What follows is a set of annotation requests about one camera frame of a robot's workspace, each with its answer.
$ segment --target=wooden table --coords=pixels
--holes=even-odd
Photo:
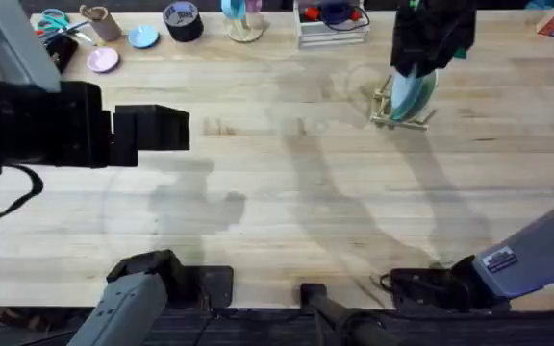
[[[350,307],[389,307],[369,275],[449,265],[554,208],[554,38],[539,12],[480,12],[466,61],[441,72],[426,134],[366,122],[390,73],[393,12],[370,42],[298,51],[291,13],[267,14],[252,44],[203,13],[198,41],[176,43],[162,15],[156,47],[123,37],[110,74],[65,73],[102,87],[106,109],[162,104],[191,113],[191,151],[144,153],[138,169],[41,167],[46,189],[0,221],[0,306],[91,306],[124,257],[172,249],[186,264],[235,268],[236,307],[295,307],[323,282]],[[0,210],[28,189],[0,177]],[[516,301],[554,308],[554,285]]]

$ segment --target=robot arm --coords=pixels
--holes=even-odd
[[[508,309],[510,300],[554,283],[554,210],[450,269],[393,269],[388,278],[399,309]]]

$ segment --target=pen holder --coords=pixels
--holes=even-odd
[[[105,41],[114,41],[121,36],[121,28],[116,24],[108,9],[102,6],[91,8],[83,11],[81,7],[81,15],[89,19],[91,28]]]

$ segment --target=small plate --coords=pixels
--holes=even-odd
[[[87,58],[87,67],[97,73],[112,70],[119,62],[119,54],[113,48],[101,47],[92,51]]]
[[[158,31],[150,25],[140,25],[130,32],[127,40],[136,48],[148,48],[157,42]]]

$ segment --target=tape roll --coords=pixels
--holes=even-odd
[[[204,31],[198,8],[187,1],[168,5],[164,9],[164,23],[172,38],[179,42],[193,41]]]

